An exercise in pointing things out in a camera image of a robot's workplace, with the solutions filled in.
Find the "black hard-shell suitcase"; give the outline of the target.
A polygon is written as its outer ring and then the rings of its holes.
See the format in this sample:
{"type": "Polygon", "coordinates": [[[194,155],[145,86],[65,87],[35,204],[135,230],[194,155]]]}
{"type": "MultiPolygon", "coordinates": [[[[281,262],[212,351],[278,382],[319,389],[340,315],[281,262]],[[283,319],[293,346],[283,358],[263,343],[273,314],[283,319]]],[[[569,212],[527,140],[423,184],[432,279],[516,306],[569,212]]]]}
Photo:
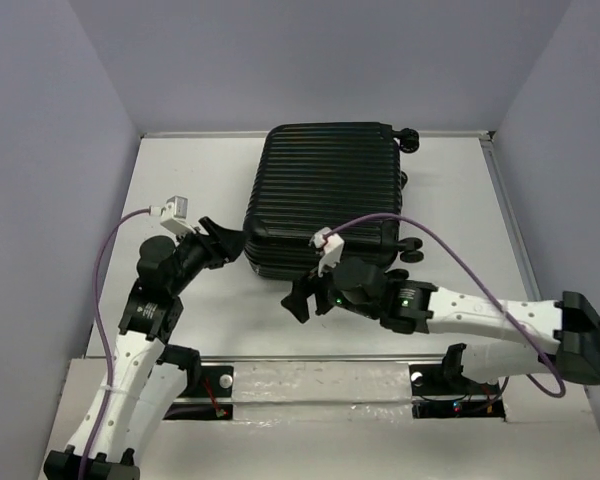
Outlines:
{"type": "Polygon", "coordinates": [[[380,122],[284,124],[266,136],[243,229],[259,276],[292,281],[311,270],[319,230],[374,213],[400,214],[408,177],[401,156],[420,135],[380,122]]]}

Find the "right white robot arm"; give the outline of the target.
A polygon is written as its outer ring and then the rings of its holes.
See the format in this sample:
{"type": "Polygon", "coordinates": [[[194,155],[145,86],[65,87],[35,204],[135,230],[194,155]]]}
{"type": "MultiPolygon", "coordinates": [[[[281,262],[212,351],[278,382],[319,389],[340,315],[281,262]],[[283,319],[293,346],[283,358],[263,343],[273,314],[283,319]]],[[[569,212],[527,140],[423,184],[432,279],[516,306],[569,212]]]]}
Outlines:
{"type": "Polygon", "coordinates": [[[564,382],[600,385],[600,316],[588,299],[566,291],[559,300],[490,300],[432,283],[407,271],[383,271],[358,258],[313,269],[281,301],[298,322],[341,308],[397,334],[465,334],[484,345],[449,346],[438,368],[442,384],[462,392],[500,377],[551,373],[564,382]]]}

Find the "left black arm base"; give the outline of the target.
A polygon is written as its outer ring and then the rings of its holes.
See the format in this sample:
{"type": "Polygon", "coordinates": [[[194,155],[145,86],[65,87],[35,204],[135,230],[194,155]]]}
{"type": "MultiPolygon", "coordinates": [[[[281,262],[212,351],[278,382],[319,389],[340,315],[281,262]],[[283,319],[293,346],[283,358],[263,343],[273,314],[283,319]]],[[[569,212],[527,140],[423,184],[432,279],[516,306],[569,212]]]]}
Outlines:
{"type": "Polygon", "coordinates": [[[232,400],[234,367],[229,364],[202,366],[195,386],[188,386],[169,407],[167,421],[230,421],[233,419],[232,400]]]}

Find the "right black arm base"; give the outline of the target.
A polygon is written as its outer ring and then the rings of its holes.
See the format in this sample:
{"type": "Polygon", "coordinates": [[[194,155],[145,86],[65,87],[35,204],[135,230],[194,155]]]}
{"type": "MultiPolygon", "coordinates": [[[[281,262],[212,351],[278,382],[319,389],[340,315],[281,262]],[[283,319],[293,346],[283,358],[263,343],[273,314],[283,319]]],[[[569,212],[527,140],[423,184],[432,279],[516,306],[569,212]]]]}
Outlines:
{"type": "Polygon", "coordinates": [[[409,372],[415,419],[506,418],[498,382],[449,381],[439,364],[414,364],[409,372]]]}

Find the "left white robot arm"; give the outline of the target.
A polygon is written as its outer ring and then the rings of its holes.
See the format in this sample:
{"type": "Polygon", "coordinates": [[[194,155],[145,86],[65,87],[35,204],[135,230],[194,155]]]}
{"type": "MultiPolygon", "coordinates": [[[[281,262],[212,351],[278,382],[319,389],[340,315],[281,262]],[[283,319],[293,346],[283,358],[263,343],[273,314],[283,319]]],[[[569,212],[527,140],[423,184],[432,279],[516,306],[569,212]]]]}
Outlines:
{"type": "Polygon", "coordinates": [[[180,295],[203,270],[236,261],[245,235],[208,217],[198,227],[180,215],[161,223],[170,233],[140,245],[115,344],[105,348],[105,376],[66,447],[47,455],[48,479],[139,478],[142,456],[170,406],[200,386],[199,352],[169,342],[183,312],[180,295]]]}

